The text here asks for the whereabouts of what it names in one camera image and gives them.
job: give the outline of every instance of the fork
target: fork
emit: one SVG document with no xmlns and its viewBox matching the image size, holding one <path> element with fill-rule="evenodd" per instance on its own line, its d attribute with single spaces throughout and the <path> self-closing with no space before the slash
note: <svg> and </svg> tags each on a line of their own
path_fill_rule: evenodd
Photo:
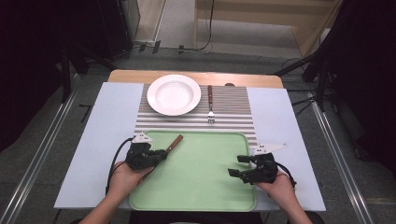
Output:
<svg viewBox="0 0 396 224">
<path fill-rule="evenodd" d="M 215 122 L 215 114 L 213 113 L 213 95 L 212 95 L 212 86 L 207 86 L 207 92 L 209 96 L 209 114 L 207 114 L 207 122 L 214 123 Z"/>
</svg>

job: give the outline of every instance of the wooden handle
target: wooden handle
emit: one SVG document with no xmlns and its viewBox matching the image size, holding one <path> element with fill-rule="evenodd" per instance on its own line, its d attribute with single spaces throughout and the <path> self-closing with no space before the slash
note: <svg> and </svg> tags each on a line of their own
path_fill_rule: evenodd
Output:
<svg viewBox="0 0 396 224">
<path fill-rule="evenodd" d="M 183 139 L 183 135 L 179 134 L 178 137 L 175 139 L 175 141 L 166 149 L 166 152 L 169 153 L 174 149 L 174 147 L 177 146 L 177 144 Z"/>
<path fill-rule="evenodd" d="M 207 86 L 207 95 L 209 96 L 209 103 L 213 104 L 212 86 Z"/>
</svg>

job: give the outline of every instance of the white plate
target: white plate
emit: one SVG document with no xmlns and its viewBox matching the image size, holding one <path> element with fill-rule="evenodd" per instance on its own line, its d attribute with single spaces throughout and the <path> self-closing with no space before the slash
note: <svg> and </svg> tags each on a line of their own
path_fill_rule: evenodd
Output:
<svg viewBox="0 0 396 224">
<path fill-rule="evenodd" d="M 168 75 L 148 88 L 148 103 L 158 113 L 176 116 L 193 110 L 201 100 L 201 88 L 190 77 Z"/>
</svg>

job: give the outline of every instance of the white table surface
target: white table surface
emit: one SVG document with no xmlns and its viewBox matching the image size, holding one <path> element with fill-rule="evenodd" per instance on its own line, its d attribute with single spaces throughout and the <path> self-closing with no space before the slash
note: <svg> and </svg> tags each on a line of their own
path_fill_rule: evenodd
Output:
<svg viewBox="0 0 396 224">
<path fill-rule="evenodd" d="M 55 208 L 94 208 L 105 197 L 108 171 L 120 144 L 134 135 L 143 84 L 105 82 L 70 163 Z M 304 210 L 325 211 L 318 182 L 285 89 L 247 88 L 259 143 L 283 144 L 277 162 L 293 175 L 296 195 Z M 117 161 L 125 159 L 128 144 Z M 253 211 L 278 210 L 267 194 L 256 189 Z M 131 209 L 125 200 L 120 208 Z"/>
</svg>

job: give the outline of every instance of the green tray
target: green tray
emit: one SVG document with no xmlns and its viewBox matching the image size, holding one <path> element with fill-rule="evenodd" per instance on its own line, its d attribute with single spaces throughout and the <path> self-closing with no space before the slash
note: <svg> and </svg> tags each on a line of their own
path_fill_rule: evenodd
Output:
<svg viewBox="0 0 396 224">
<path fill-rule="evenodd" d="M 241 133 L 147 131 L 151 149 L 166 149 L 179 134 L 183 140 L 166 161 L 137 186 L 129 202 L 135 210 L 247 212 L 256 205 L 254 188 L 230 177 L 228 168 L 247 170 L 237 162 L 248 155 Z"/>
</svg>

